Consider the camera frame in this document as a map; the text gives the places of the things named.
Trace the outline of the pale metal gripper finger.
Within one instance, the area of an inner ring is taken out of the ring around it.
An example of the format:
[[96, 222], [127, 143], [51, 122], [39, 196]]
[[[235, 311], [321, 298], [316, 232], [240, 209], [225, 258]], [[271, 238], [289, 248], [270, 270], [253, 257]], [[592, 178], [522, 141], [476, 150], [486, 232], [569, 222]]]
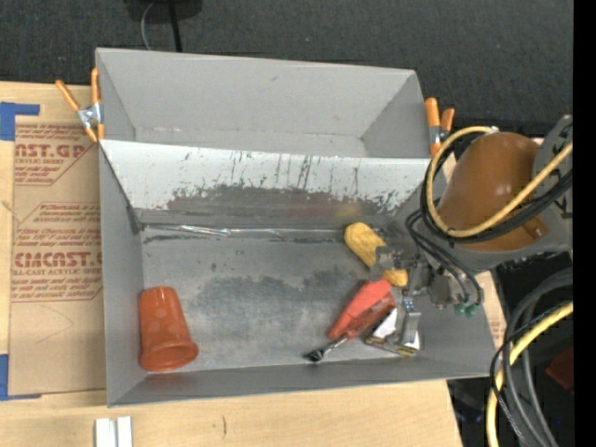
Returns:
[[408, 280], [412, 261], [413, 255], [409, 250], [378, 247], [375, 249], [369, 280]]
[[422, 314], [416, 308], [412, 298], [404, 297], [400, 302], [398, 315], [398, 341], [401, 345], [412, 344], [415, 341]]

